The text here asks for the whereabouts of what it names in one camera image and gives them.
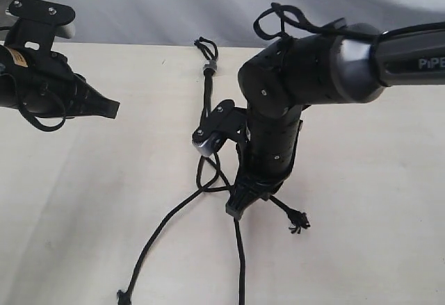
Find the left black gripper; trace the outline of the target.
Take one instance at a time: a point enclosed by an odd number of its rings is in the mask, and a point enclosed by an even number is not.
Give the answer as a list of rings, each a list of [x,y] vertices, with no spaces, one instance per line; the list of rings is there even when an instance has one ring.
[[[37,117],[101,116],[115,119],[119,101],[108,99],[82,81],[57,53],[1,47],[1,106],[18,108],[20,98]]]

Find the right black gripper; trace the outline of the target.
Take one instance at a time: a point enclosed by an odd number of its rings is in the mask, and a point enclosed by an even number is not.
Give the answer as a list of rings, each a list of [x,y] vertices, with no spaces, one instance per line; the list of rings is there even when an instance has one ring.
[[[254,161],[254,155],[240,163],[233,190],[225,204],[226,213],[235,220],[240,220],[245,210],[258,199],[268,201],[277,193],[282,184],[292,173],[295,163],[297,141],[288,150],[288,154],[266,156]]]

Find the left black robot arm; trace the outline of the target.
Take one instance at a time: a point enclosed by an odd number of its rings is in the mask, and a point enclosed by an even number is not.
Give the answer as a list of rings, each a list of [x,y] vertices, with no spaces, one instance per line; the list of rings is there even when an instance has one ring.
[[[76,72],[61,53],[1,46],[1,106],[22,101],[41,118],[100,116],[114,119],[120,103],[106,98]]]

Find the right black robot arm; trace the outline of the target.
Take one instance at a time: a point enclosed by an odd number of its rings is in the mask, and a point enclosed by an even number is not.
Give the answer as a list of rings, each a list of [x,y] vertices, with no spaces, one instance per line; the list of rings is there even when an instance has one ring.
[[[281,38],[245,62],[247,145],[226,211],[240,219],[290,175],[306,106],[365,104],[396,85],[444,83],[444,31],[379,34],[368,24],[332,23],[334,35]]]

